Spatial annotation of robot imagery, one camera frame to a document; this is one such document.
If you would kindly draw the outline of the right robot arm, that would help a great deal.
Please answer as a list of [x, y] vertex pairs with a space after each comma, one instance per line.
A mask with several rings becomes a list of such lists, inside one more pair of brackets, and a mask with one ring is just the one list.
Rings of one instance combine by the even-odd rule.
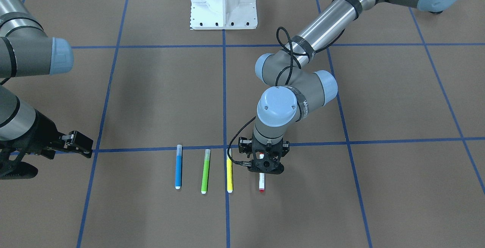
[[[48, 37], [21, 0], [0, 0], [0, 76], [4, 79], [69, 72], [74, 65], [71, 45]], [[31, 179], [38, 169], [27, 154], [48, 159], [56, 151], [92, 157], [93, 140], [81, 132], [61, 133], [53, 121], [17, 95], [0, 89], [0, 175], [2, 180]]]

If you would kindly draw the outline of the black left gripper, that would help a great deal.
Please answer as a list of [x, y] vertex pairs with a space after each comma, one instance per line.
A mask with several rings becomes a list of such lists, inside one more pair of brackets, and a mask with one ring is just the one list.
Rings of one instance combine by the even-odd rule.
[[277, 144], [261, 144], [256, 139], [239, 137], [239, 153], [253, 155], [253, 160], [239, 161], [238, 164], [247, 167], [250, 172], [279, 175], [284, 172], [281, 158], [289, 152], [289, 141], [279, 141]]

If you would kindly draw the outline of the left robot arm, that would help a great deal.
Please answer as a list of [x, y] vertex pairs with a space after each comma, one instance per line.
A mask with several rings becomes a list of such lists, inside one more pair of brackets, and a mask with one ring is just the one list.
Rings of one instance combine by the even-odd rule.
[[253, 156], [253, 159], [236, 161], [227, 148], [227, 160], [254, 173], [281, 174], [284, 171], [281, 158], [289, 152], [289, 142], [283, 139], [288, 127], [327, 105], [338, 94], [338, 85], [331, 73], [325, 70], [309, 73], [303, 67], [317, 53], [334, 44], [364, 11], [378, 3], [390, 3], [439, 14], [456, 1], [333, 0], [305, 29], [293, 37], [287, 35], [287, 43], [279, 41], [280, 51], [258, 58], [255, 73], [269, 88], [257, 104], [252, 137], [238, 139], [239, 153]]

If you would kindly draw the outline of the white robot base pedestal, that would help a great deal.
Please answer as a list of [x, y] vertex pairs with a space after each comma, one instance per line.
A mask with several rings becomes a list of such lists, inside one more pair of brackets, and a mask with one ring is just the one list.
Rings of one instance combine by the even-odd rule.
[[191, 0], [191, 30], [253, 30], [257, 27], [256, 0]]

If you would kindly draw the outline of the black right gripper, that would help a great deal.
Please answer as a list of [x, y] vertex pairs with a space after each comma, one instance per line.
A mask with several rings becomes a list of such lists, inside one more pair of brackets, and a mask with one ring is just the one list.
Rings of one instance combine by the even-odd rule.
[[40, 112], [35, 112], [32, 127], [21, 137], [1, 141], [1, 178], [33, 178], [38, 169], [22, 159], [25, 155], [41, 154], [44, 148], [58, 141], [57, 150], [64, 153], [78, 153], [86, 158], [92, 157], [94, 141], [79, 131], [71, 131], [67, 135], [57, 130], [53, 121]]

